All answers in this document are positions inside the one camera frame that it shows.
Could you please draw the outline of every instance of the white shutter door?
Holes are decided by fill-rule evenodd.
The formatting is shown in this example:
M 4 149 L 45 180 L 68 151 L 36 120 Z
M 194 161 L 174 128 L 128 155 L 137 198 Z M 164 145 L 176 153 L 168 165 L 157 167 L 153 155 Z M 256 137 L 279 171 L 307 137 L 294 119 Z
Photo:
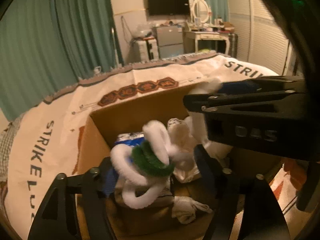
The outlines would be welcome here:
M 281 28 L 276 25 L 263 2 L 251 1 L 253 23 L 249 62 L 282 74 L 289 41 Z
M 228 0 L 231 22 L 238 34 L 237 59 L 248 61 L 250 41 L 250 3 L 249 0 Z

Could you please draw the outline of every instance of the white mirror frame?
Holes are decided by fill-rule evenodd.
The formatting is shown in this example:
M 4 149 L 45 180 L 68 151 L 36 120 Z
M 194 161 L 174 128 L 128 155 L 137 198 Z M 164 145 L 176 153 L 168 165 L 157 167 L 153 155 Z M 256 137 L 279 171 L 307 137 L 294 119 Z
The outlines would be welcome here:
M 191 7 L 191 14 L 193 16 L 193 21 L 194 21 L 195 18 L 199 18 L 199 17 L 196 16 L 195 7 L 196 7 L 196 4 L 201 3 L 201 2 L 204 3 L 204 6 L 207 9 L 207 17 L 203 21 L 201 21 L 201 19 L 200 19 L 200 21 L 201 21 L 201 23 L 206 23 L 209 20 L 210 9 L 209 9 L 209 6 L 208 6 L 208 4 L 207 4 L 207 2 L 205 0 L 194 0 L 193 4 L 192 4 L 192 7 Z

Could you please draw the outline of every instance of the television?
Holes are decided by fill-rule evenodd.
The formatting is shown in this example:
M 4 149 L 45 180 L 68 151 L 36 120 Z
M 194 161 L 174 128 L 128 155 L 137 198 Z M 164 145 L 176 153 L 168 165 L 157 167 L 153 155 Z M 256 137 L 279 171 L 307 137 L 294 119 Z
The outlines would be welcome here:
M 190 15 L 189 0 L 148 0 L 149 15 Z

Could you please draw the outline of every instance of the cardboard box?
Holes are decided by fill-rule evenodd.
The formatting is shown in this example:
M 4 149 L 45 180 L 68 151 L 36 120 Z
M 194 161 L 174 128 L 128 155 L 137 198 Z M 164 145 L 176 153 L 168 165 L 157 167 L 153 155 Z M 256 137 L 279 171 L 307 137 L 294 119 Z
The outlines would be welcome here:
M 141 131 L 142 126 L 150 120 L 159 120 L 166 124 L 170 118 L 187 117 L 188 113 L 182 99 L 194 86 L 146 95 L 92 112 L 87 119 L 81 141 L 78 173 L 85 173 L 91 167 L 98 166 L 104 157 L 109 156 L 118 134 Z M 252 157 L 252 151 L 248 155 L 246 151 L 242 151 L 241 154 L 244 156 L 243 162 L 237 155 L 237 149 L 231 153 L 232 158 L 237 160 L 233 168 L 240 172 L 246 171 L 242 166 Z M 276 156 L 255 153 L 254 158 L 256 163 L 251 166 L 250 174 L 259 171 L 266 173 L 279 163 Z M 191 196 L 201 203 L 210 205 L 211 208 L 215 208 L 217 204 L 202 185 L 201 179 L 187 184 L 176 182 L 174 192 L 175 195 Z M 82 238 L 89 239 L 81 196 L 78 200 L 77 213 Z M 212 218 L 212 214 L 199 212 L 194 222 L 182 225 L 177 219 L 171 218 L 172 206 L 133 210 L 118 206 L 112 198 L 106 200 L 106 209 L 119 240 L 195 240 L 204 235 Z

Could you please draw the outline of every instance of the green fuzzy ring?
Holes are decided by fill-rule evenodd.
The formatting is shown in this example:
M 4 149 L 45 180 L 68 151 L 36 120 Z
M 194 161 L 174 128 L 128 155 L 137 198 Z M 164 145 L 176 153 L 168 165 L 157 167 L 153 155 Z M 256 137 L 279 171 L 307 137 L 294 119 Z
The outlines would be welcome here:
M 165 165 L 151 149 L 148 141 L 143 141 L 140 146 L 132 149 L 131 157 L 133 163 L 143 172 L 153 177 L 170 176 L 174 170 L 174 164 Z

